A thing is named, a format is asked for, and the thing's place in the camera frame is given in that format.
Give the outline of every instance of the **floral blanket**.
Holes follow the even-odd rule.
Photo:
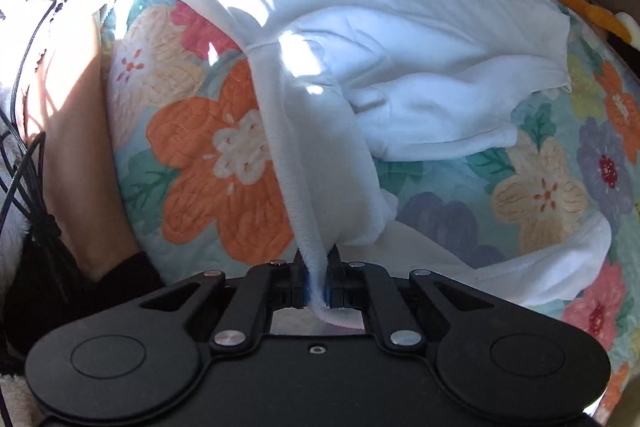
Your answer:
[[[538,311],[588,331],[614,374],[606,421],[640,351],[640,85],[571,17],[571,93],[539,92],[512,121],[518,142],[451,161],[382,162],[398,220],[472,267],[558,243],[601,211],[614,240],[597,280]],[[111,55],[109,114],[127,214],[162,276],[210,268],[231,277],[276,257],[293,235],[238,46],[178,0],[135,0]]]

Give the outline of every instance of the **pink flower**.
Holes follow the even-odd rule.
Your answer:
[[[620,264],[605,261],[593,284],[564,309],[564,322],[586,331],[607,351],[616,340],[616,316],[625,298]]]
[[[171,22],[175,26],[188,26],[182,32],[180,44],[185,50],[193,52],[202,60],[211,60],[212,47],[217,53],[216,56],[222,55],[226,50],[240,49],[222,30],[182,1],[176,1],[175,8],[171,12]]]

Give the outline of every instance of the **screw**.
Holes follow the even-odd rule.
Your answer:
[[[246,335],[238,330],[222,330],[216,333],[213,341],[219,346],[239,346],[246,340]]]
[[[420,344],[422,340],[422,335],[417,331],[412,330],[398,330],[391,333],[389,337],[391,342],[396,344],[396,346],[415,346],[416,344]]]

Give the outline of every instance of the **white fabric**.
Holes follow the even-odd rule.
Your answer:
[[[374,258],[393,271],[404,266],[405,253],[396,258],[394,243],[385,241],[408,234],[414,253],[424,254],[406,256],[420,260],[411,268],[438,259],[429,257],[433,243],[426,237],[387,227],[396,201],[380,190],[370,153],[424,160],[512,146],[513,107],[533,91],[569,86],[568,19],[548,0],[182,1],[248,57],[289,219],[312,276],[312,306],[333,323],[360,322],[348,311],[329,316],[323,307],[332,244],[362,247],[363,259],[382,248],[386,255]],[[610,231],[597,235],[608,224],[599,214],[593,219],[598,225],[581,231],[595,235],[593,244],[567,242],[484,269],[482,277],[493,280],[480,286],[521,303],[538,302],[536,295],[574,297],[596,277],[609,246]],[[385,227],[392,231],[376,243]],[[480,277],[458,267],[452,276]]]

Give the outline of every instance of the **black device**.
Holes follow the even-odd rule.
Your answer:
[[[61,327],[31,350],[43,427],[596,426],[606,352],[571,325],[427,270],[329,254],[327,302],[366,334],[270,335],[302,308],[306,269],[204,272]]]

